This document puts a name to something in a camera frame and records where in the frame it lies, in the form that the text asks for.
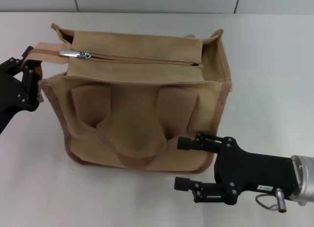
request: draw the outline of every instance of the cable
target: cable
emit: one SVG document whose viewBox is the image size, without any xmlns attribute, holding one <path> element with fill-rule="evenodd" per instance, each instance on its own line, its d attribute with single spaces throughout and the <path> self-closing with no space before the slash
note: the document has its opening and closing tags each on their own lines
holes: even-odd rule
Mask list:
<svg viewBox="0 0 314 227">
<path fill-rule="evenodd" d="M 271 206 L 266 206 L 264 205 L 263 203 L 261 203 L 261 201 L 259 201 L 259 198 L 260 197 L 265 197 L 265 196 L 271 196 L 271 197 L 274 197 L 274 195 L 271 195 L 271 194 L 259 194 L 255 197 L 255 201 L 258 203 L 258 205 L 260 205 L 261 207 L 267 209 L 267 210 L 270 210 L 270 211 L 277 211 L 278 210 L 278 205 L 277 204 L 274 204 L 274 205 L 271 205 Z"/>
</svg>

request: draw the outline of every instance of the white surface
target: white surface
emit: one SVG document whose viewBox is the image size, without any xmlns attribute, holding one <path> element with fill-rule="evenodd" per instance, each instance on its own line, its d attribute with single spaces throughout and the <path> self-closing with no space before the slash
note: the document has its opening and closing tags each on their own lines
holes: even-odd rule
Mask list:
<svg viewBox="0 0 314 227">
<path fill-rule="evenodd" d="M 233 13 L 236 0 L 77 0 L 80 12 Z"/>
<path fill-rule="evenodd" d="M 0 11 L 76 12 L 74 0 L 0 0 Z"/>
<path fill-rule="evenodd" d="M 314 0 L 239 0 L 237 14 L 314 14 Z"/>
<path fill-rule="evenodd" d="M 249 152 L 314 157 L 314 16 L 1 13 L 0 63 L 28 45 L 58 42 L 65 28 L 209 37 L 223 28 L 232 71 L 219 136 Z M 66 69 L 44 64 L 44 76 Z M 191 179 L 214 182 L 213 168 Z M 0 223 L 5 227 L 312 227 L 314 205 L 287 202 L 279 214 L 256 193 L 236 206 L 195 204 L 173 189 L 175 174 L 81 166 L 65 153 L 47 100 L 18 113 L 0 135 Z"/>
</svg>

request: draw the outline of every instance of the beige canvas bag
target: beige canvas bag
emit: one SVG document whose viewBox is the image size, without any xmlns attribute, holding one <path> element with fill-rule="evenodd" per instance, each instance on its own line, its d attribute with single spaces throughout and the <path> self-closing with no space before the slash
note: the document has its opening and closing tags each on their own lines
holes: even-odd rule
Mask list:
<svg viewBox="0 0 314 227">
<path fill-rule="evenodd" d="M 178 150 L 177 141 L 197 131 L 217 133 L 231 89 L 223 30 L 195 39 L 52 27 L 63 44 L 39 43 L 24 65 L 68 63 L 66 73 L 39 87 L 74 161 L 183 173 L 209 167 L 211 153 Z M 61 50 L 89 58 L 61 56 Z"/>
</svg>

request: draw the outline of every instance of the zipper pull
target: zipper pull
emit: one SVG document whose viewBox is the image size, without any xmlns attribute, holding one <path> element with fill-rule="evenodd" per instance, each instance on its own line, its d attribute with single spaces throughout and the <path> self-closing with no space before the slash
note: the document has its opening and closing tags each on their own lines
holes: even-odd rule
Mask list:
<svg viewBox="0 0 314 227">
<path fill-rule="evenodd" d="M 77 51 L 77 50 L 60 50 L 59 55 L 67 56 L 67 57 L 75 57 L 80 59 L 89 59 L 91 57 L 90 53 L 84 51 Z"/>
</svg>

